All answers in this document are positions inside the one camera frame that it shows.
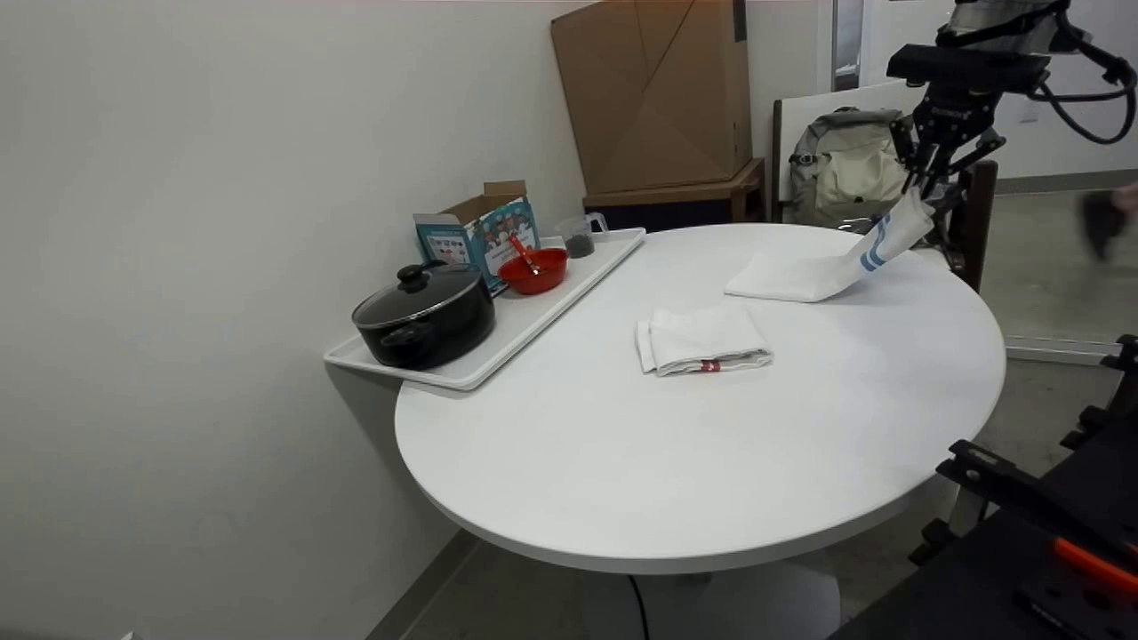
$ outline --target folded napkin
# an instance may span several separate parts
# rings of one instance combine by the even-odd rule
[[[642,374],[723,374],[772,364],[766,342],[742,305],[707,305],[692,312],[659,311],[636,324]]]
[[[927,232],[930,215],[921,204],[918,190],[909,190],[846,255],[803,255],[782,262],[772,262],[772,255],[752,255],[726,285],[726,291],[742,299],[820,304],[883,270],[893,255],[918,246]]]

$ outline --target table top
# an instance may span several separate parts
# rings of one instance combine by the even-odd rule
[[[751,305],[776,364],[648,377],[633,324],[702,311],[751,261],[831,255],[855,234],[717,224],[650,234],[471,394],[400,384],[399,452],[459,526],[597,572],[713,572],[890,520],[975,438],[1004,336],[941,255],[908,253],[820,305]]]

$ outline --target pot handle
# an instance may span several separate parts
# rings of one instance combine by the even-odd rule
[[[432,345],[432,336],[437,330],[429,324],[399,324],[380,337],[380,345],[382,351],[414,356]]]

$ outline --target cardboard box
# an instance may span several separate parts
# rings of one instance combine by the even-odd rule
[[[555,19],[550,41],[590,196],[748,169],[742,0],[603,0]]]
[[[486,183],[484,196],[476,201],[464,201],[443,215],[414,215],[424,261],[471,268],[489,291],[503,287],[497,280],[497,268],[516,255],[507,234],[520,234],[523,246],[538,246],[527,183]]]

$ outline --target black cooking pot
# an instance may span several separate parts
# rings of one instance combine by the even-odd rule
[[[352,324],[380,364],[429,370],[493,330],[493,294],[471,270],[400,268],[399,287],[362,299]]]

